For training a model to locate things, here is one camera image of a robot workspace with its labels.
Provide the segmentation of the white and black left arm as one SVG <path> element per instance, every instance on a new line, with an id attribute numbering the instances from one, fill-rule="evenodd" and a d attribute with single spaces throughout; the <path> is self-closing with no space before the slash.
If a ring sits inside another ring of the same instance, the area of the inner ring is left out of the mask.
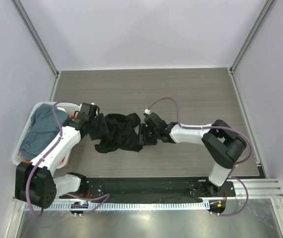
<path id="1" fill-rule="evenodd" d="M 78 144 L 83 137 L 89 135 L 97 139 L 108 132 L 103 114 L 96 117 L 78 116 L 69 118 L 52 142 L 36 158 L 29 163 L 20 162 L 15 172 L 16 199 L 48 208 L 56 197 L 75 195 L 84 197 L 89 188 L 84 175 L 69 172 L 62 177 L 54 177 L 60 162 L 67 158 L 70 150 Z"/>

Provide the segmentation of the right aluminium frame post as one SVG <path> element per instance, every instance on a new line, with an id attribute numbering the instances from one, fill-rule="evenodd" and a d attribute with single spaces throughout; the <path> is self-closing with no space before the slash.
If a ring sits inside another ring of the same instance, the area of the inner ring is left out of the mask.
<path id="1" fill-rule="evenodd" d="M 275 5 L 276 0 L 266 0 L 264 5 L 262 6 L 259 14 L 256 17 L 250 31 L 247 34 L 246 39 L 244 40 L 233 64 L 231 67 L 228 68 L 228 72 L 230 75 L 235 73 L 238 65 L 240 64 L 242 58 L 244 57 L 246 51 L 248 50 L 249 46 L 251 45 L 252 41 L 256 37 L 257 33 L 259 32 L 262 24 L 264 23 L 265 19 L 267 18 L 268 14 L 270 13 L 271 9 Z"/>

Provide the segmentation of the left aluminium frame post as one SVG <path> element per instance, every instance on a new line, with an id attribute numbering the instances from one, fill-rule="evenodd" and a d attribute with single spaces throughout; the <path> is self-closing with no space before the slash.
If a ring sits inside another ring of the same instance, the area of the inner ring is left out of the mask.
<path id="1" fill-rule="evenodd" d="M 35 26 L 33 25 L 27 11 L 25 10 L 22 2 L 20 0 L 11 0 L 14 7 L 16 8 L 20 18 L 22 19 L 23 23 L 25 24 L 29 34 L 33 38 L 36 46 L 38 47 L 40 53 L 42 54 L 43 58 L 45 59 L 47 65 L 49 66 L 50 70 L 54 74 L 55 78 L 59 76 L 59 71 L 57 70 L 55 64 L 53 63 L 46 47 L 44 46 Z"/>

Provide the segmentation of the white plastic laundry basket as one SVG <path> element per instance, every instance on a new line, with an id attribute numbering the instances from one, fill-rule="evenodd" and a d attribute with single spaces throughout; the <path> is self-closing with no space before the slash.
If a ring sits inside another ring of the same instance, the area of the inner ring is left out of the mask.
<path id="1" fill-rule="evenodd" d="M 72 103 L 60 103 L 56 108 L 57 119 L 52 112 L 53 102 L 37 103 L 23 129 L 12 155 L 12 162 L 29 162 L 52 142 L 59 134 L 57 120 L 63 124 L 68 118 L 77 118 L 79 106 Z"/>

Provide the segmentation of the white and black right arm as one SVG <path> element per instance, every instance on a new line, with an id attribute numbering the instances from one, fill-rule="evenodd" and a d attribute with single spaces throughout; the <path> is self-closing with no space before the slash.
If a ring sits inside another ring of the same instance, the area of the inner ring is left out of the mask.
<path id="1" fill-rule="evenodd" d="M 238 159 L 249 144 L 248 138 L 231 128 L 222 120 L 207 125 L 186 125 L 164 120 L 145 120 L 139 125 L 139 143 L 142 146 L 164 143 L 192 143 L 203 145 L 214 160 L 203 193 L 217 196 L 224 190 L 224 184 L 231 175 Z"/>

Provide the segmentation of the aluminium front rail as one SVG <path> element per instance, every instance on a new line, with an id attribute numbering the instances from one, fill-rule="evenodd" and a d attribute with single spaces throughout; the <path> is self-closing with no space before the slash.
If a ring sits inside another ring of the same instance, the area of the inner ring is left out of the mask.
<path id="1" fill-rule="evenodd" d="M 229 179 L 228 181 L 233 182 L 236 192 L 235 197 L 244 197 L 246 194 L 249 194 L 251 198 L 266 198 L 282 194 L 278 182 L 272 179 L 245 179 L 242 181 Z"/>

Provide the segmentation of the aluminium frame post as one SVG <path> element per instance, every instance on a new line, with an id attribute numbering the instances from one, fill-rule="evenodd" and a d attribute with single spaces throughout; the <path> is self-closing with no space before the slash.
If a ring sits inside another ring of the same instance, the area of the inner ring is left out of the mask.
<path id="1" fill-rule="evenodd" d="M 49 66 L 50 70 L 54 74 L 55 78 L 59 76 L 59 71 L 57 70 L 55 64 L 53 63 L 46 47 L 44 46 L 35 26 L 33 25 L 27 11 L 25 10 L 22 2 L 20 0 L 11 0 L 14 7 L 16 8 L 20 18 L 22 19 L 23 23 L 25 24 L 29 34 L 33 38 L 36 46 L 38 47 L 40 53 L 42 54 L 43 58 L 45 59 L 47 65 Z"/>
<path id="2" fill-rule="evenodd" d="M 266 0 L 264 5 L 262 6 L 259 14 L 256 17 L 250 31 L 247 34 L 246 39 L 244 40 L 233 64 L 231 67 L 228 68 L 228 72 L 230 75 L 235 73 L 238 65 L 240 64 L 242 58 L 244 57 L 246 51 L 248 50 L 249 46 L 251 45 L 252 41 L 256 37 L 257 33 L 259 32 L 262 24 L 264 23 L 265 19 L 267 18 L 268 14 L 270 13 L 271 9 L 275 5 L 276 0 Z"/>

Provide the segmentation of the black t-shirt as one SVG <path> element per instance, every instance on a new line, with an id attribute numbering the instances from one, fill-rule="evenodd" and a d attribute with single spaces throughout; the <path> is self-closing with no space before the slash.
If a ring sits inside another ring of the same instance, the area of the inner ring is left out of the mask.
<path id="1" fill-rule="evenodd" d="M 139 145 L 139 137 L 135 128 L 140 124 L 140 117 L 136 113 L 108 114 L 105 117 L 108 132 L 104 135 L 90 135 L 91 140 L 99 140 L 95 145 L 99 153 L 110 153 L 117 149 L 139 152 L 143 146 Z"/>

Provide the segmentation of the orange garment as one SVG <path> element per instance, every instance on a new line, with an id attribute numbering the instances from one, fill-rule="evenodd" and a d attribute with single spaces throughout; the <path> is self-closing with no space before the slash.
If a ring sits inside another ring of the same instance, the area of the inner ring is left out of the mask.
<path id="1" fill-rule="evenodd" d="M 65 166 L 65 164 L 67 164 L 67 161 L 68 161 L 68 157 L 64 157 L 63 159 L 62 159 L 62 161 L 59 163 L 59 166 Z"/>

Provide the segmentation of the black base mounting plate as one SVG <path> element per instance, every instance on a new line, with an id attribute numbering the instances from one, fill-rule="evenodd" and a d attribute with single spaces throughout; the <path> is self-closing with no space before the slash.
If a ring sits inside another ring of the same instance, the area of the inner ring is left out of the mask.
<path id="1" fill-rule="evenodd" d="M 80 190 L 82 198 L 97 198 L 108 193 L 107 203 L 169 204 L 194 203 L 199 199 L 234 198 L 233 182 L 212 188 L 206 177 L 162 178 L 87 178 Z"/>

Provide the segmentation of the grey-blue t-shirt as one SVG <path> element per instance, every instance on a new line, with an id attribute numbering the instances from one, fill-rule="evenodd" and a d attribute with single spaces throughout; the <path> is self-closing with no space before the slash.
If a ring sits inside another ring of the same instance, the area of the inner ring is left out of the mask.
<path id="1" fill-rule="evenodd" d="M 29 132 L 22 140 L 19 151 L 23 160 L 37 157 L 58 135 L 59 126 L 69 118 L 69 114 L 49 104 L 41 104 L 31 116 Z"/>

